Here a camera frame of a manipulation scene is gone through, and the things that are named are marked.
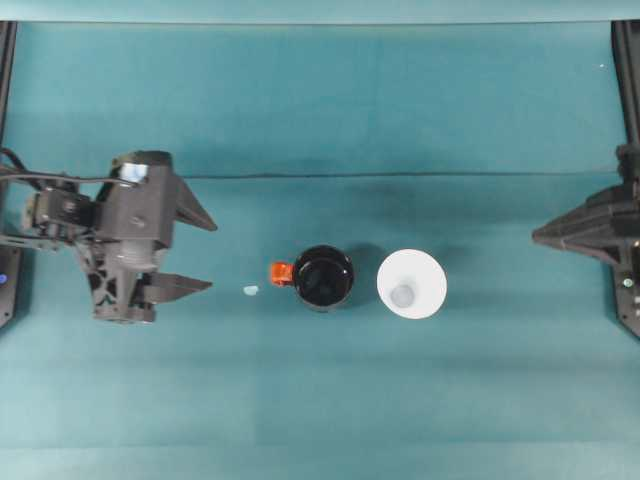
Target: teal tabletop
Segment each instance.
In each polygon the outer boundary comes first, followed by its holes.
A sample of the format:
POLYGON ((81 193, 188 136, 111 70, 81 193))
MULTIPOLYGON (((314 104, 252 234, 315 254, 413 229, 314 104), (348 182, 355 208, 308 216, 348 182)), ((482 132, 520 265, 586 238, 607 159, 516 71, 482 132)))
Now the teal tabletop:
POLYGON ((21 24, 5 145, 86 175, 169 150, 219 230, 177 226, 163 270, 214 285, 152 325, 93 320, 70 251, 27 255, 0 478, 637 478, 610 273, 530 240, 617 181, 609 32, 21 24), (327 314, 268 281, 319 243, 356 268, 327 314), (447 272, 428 320, 378 298, 401 248, 447 272))

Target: black mug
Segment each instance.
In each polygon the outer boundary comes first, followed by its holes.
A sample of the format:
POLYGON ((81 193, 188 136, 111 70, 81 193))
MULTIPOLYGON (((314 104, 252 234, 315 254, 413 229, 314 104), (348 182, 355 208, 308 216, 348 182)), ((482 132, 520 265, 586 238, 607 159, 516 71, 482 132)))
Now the black mug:
POLYGON ((354 279, 351 259, 329 245, 305 250, 293 264, 271 264, 274 285, 293 286, 306 305, 320 312, 343 303, 351 292, 354 279))

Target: black cable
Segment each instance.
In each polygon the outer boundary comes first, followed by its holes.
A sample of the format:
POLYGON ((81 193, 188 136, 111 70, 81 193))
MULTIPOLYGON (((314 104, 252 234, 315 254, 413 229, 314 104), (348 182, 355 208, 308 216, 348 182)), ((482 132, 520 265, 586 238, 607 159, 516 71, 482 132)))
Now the black cable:
MULTIPOLYGON (((20 170, 21 172, 27 171, 27 167, 24 166, 24 163, 22 163, 22 160, 20 160, 18 154, 10 148, 0 147, 0 154, 5 155, 11 161, 11 163, 13 163, 13 166, 16 167, 17 170, 20 170)), ((40 182, 36 180, 29 180, 28 182, 29 185, 31 185, 37 191, 42 190, 42 185, 40 185, 40 182)))
POLYGON ((28 170, 24 173, 0 173, 0 181, 30 179, 57 180, 60 182, 70 183, 117 183, 128 187, 135 187, 138 185, 136 182, 130 182, 129 180, 122 180, 121 178, 113 177, 69 177, 67 175, 52 175, 49 173, 30 172, 28 170))

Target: orange mug handle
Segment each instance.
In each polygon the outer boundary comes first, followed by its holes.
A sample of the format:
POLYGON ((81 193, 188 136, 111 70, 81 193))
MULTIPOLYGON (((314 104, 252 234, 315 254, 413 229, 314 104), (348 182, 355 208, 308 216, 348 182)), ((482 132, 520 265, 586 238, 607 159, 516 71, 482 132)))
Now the orange mug handle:
POLYGON ((272 263, 271 283, 278 287, 293 285, 293 264, 286 262, 272 263))

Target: teal background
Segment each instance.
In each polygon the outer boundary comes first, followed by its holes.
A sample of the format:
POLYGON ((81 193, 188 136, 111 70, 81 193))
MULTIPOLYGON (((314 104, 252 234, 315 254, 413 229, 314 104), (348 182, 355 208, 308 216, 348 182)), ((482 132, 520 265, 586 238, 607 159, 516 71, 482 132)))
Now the teal background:
POLYGON ((214 287, 151 326, 91 320, 70 251, 28 256, 0 478, 637 478, 640 349, 609 274, 530 241, 617 181, 608 42, 607 23, 21 25, 5 144, 82 174, 169 149, 220 230, 177 226, 163 270, 214 287), (357 280, 320 315, 267 270, 324 242, 357 280), (427 321, 377 299, 406 247, 447 271, 427 321))
POLYGON ((3 0, 22 21, 190 24, 424 24, 637 18, 636 0, 3 0))

